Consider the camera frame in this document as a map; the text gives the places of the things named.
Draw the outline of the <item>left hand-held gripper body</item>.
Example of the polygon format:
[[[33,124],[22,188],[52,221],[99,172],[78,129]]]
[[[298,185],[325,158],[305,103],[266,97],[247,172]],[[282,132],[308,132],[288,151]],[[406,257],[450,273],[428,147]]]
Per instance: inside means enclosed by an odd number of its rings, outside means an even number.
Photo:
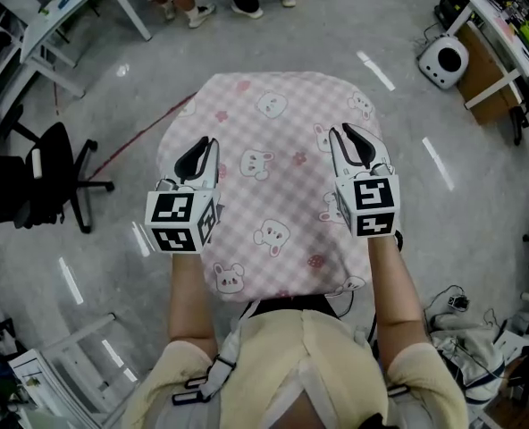
[[[199,254],[219,220],[218,189],[160,180],[147,193],[145,229],[154,249],[166,254]]]

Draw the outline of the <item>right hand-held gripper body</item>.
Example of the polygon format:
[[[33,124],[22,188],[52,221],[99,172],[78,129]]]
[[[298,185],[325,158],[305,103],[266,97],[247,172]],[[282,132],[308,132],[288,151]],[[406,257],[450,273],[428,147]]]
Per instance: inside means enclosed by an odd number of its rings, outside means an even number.
[[[371,169],[346,165],[335,171],[338,209],[353,237],[393,236],[399,226],[399,177],[394,168],[377,163]]]

